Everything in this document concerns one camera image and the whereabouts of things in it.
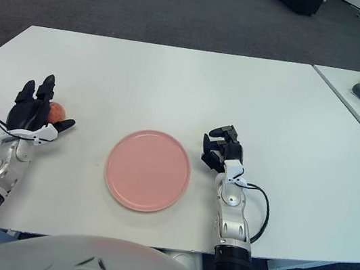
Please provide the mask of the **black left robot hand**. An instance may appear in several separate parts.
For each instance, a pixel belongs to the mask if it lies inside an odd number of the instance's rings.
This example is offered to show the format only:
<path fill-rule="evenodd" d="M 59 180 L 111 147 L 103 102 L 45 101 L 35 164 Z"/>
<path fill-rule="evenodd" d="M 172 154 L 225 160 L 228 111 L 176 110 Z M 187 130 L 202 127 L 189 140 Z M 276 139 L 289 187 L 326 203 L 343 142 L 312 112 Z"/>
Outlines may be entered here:
<path fill-rule="evenodd" d="M 55 76 L 50 74 L 35 91 L 35 81 L 28 81 L 15 98 L 15 105 L 6 119 L 7 130 L 24 129 L 37 131 L 48 124 L 60 133 L 75 125 L 66 118 L 63 106 L 53 102 Z"/>

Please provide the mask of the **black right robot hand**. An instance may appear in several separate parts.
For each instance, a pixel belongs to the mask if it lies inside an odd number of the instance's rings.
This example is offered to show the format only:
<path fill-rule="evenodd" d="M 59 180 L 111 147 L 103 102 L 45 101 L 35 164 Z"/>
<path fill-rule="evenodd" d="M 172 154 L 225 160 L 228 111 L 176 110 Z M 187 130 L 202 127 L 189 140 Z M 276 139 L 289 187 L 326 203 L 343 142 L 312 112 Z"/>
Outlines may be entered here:
<path fill-rule="evenodd" d="M 225 160 L 243 163 L 243 148 L 233 125 L 219 127 L 204 134 L 202 161 L 217 173 L 225 171 Z"/>

